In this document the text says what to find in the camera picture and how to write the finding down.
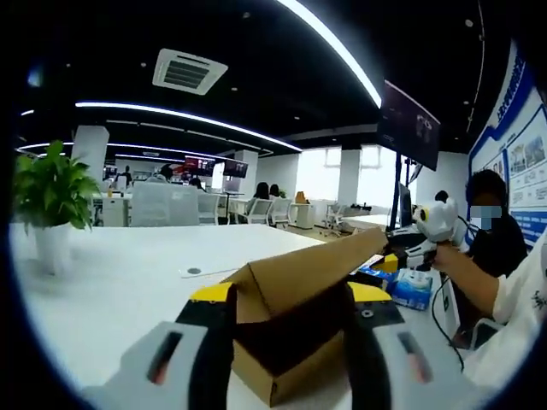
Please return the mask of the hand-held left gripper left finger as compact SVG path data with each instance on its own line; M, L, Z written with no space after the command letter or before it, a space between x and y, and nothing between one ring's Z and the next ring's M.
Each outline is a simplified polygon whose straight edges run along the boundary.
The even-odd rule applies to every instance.
M104 384L86 387L96 409L224 409L234 357L237 291L222 282L196 291L121 356Z

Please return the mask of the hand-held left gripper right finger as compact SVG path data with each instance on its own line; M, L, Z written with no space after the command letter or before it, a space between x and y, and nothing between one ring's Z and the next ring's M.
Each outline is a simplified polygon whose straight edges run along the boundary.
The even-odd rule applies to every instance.
M425 313L399 309L383 290L349 282L344 354L354 409L481 409L489 391L470 383Z

